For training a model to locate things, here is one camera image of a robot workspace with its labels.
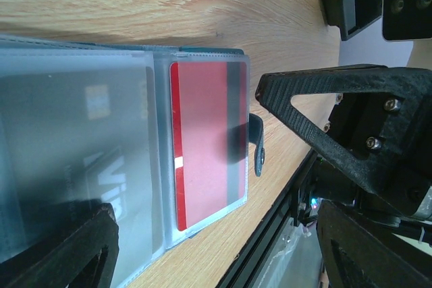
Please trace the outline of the black vip card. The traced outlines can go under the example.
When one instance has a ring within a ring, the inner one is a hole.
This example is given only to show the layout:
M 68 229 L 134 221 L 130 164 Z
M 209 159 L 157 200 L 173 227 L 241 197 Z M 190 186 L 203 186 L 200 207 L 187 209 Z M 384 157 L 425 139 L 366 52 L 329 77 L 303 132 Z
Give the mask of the black vip card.
M 1 259 L 112 205 L 127 256 L 153 251 L 149 67 L 1 78 Z

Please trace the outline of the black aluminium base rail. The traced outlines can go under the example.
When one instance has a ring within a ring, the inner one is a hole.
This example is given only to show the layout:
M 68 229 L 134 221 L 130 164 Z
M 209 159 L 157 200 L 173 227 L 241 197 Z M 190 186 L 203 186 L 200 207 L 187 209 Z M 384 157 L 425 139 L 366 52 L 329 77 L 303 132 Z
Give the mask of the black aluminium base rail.
M 290 221 L 295 227 L 310 219 L 313 203 L 312 169 L 318 154 L 310 150 L 276 198 L 218 287 L 252 287 L 270 259 L 272 249 Z

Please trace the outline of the teal leather card holder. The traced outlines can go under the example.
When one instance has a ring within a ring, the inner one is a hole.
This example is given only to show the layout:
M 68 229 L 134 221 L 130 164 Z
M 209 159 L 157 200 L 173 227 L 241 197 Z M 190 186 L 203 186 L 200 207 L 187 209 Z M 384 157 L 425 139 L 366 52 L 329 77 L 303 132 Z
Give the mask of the teal leather card holder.
M 261 174 L 240 49 L 1 36 L 1 286 L 126 287 Z

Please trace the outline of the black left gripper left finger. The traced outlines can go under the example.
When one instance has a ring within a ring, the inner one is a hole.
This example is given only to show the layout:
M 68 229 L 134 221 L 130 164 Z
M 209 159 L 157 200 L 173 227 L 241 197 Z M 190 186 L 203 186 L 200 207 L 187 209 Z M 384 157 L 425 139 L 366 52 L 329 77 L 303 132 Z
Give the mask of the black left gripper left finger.
M 119 254 L 113 207 L 102 203 L 1 263 L 2 287 L 110 287 Z

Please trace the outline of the red black stripe card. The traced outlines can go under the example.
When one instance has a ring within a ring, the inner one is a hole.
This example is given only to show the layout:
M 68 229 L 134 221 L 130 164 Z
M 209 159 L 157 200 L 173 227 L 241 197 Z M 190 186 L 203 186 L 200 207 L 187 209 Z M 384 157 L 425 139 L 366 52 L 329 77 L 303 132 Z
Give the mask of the red black stripe card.
M 177 61 L 169 68 L 180 231 L 246 197 L 248 64 Z

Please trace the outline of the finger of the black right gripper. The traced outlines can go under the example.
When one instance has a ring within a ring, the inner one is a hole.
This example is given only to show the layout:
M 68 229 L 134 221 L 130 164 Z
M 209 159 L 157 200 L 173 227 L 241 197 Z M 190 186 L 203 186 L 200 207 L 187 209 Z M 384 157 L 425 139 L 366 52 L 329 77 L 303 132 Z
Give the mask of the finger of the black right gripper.
M 360 160 L 330 138 L 291 104 L 301 94 L 393 92 L 401 95 L 402 68 L 383 65 L 328 67 L 263 74 L 255 97 L 259 104 L 316 150 L 331 165 L 371 194 L 385 188 L 388 159 Z

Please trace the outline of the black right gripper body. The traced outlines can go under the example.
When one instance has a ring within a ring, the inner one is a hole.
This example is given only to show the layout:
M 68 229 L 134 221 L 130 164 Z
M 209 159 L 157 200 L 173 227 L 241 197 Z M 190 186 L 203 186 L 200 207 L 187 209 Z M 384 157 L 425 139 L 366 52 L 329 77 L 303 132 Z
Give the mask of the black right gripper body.
M 431 70 L 344 67 L 331 90 L 348 104 L 331 163 L 398 214 L 430 217 Z

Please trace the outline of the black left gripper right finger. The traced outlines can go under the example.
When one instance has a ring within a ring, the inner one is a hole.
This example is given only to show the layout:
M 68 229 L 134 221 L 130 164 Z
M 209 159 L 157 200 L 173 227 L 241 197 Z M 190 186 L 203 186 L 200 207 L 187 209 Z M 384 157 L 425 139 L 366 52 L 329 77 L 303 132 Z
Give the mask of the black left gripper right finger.
M 332 287 L 431 286 L 431 255 L 343 204 L 321 203 L 317 235 Z

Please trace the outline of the black bin with blue cards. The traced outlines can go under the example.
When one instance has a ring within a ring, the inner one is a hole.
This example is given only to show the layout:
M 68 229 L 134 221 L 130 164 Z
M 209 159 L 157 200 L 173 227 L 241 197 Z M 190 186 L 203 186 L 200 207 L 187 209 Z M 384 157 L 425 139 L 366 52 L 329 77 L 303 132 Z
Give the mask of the black bin with blue cards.
M 347 41 L 376 22 L 382 15 L 383 0 L 322 0 L 328 25 L 340 30 Z

